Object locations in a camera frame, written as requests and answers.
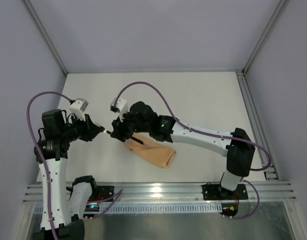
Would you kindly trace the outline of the orange cloth napkin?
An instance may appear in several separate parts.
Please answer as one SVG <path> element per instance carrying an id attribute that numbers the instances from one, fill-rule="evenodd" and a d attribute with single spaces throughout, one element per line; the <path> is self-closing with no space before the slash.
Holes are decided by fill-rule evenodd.
<path id="1" fill-rule="evenodd" d="M 177 152 L 171 147 L 159 144 L 139 133 L 134 133 L 133 137 L 142 141 L 142 144 L 130 138 L 124 142 L 124 146 L 144 161 L 158 168 L 168 168 L 176 157 Z"/>

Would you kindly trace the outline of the silver fork pink handle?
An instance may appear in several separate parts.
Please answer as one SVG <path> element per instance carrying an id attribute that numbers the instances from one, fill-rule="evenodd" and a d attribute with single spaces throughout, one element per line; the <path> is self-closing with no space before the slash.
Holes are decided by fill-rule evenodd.
<path id="1" fill-rule="evenodd" d="M 142 140 L 140 140 L 136 137 L 133 137 L 133 136 L 127 137 L 127 136 L 121 135 L 120 133 L 111 132 L 108 129 L 104 129 L 102 132 L 110 135 L 111 138 L 117 139 L 117 140 L 119 140 L 123 143 L 126 142 L 127 140 L 133 140 L 133 141 L 135 141 L 135 142 L 137 142 L 141 145 L 144 145 L 144 142 Z"/>

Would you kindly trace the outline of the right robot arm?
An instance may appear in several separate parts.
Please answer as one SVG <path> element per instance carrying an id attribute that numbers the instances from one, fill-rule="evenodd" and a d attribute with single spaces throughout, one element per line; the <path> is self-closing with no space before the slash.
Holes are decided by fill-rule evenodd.
<path id="1" fill-rule="evenodd" d="M 241 128 L 225 135 L 204 128 L 196 129 L 172 116 L 158 115 L 142 101 L 128 107 L 127 101 L 121 98 L 112 101 L 110 110 L 119 114 L 111 123 L 113 131 L 110 136 L 121 142 L 135 140 L 143 144 L 137 134 L 148 134 L 158 142 L 188 144 L 225 157 L 226 169 L 217 188 L 223 198 L 233 196 L 240 181 L 250 174 L 255 147 Z"/>

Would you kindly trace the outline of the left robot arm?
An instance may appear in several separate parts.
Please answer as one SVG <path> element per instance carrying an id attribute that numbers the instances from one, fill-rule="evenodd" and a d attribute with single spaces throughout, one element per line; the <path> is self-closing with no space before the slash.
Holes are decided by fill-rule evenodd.
<path id="1" fill-rule="evenodd" d="M 89 199 L 98 195 L 93 176 L 77 177 L 71 187 L 66 186 L 66 169 L 70 144 L 76 140 L 91 142 L 103 127 L 95 125 L 90 116 L 71 122 L 64 119 L 64 111 L 53 109 L 42 114 L 43 136 L 34 148 L 41 172 L 43 213 L 40 230 L 34 240 L 83 240 L 83 216 Z"/>

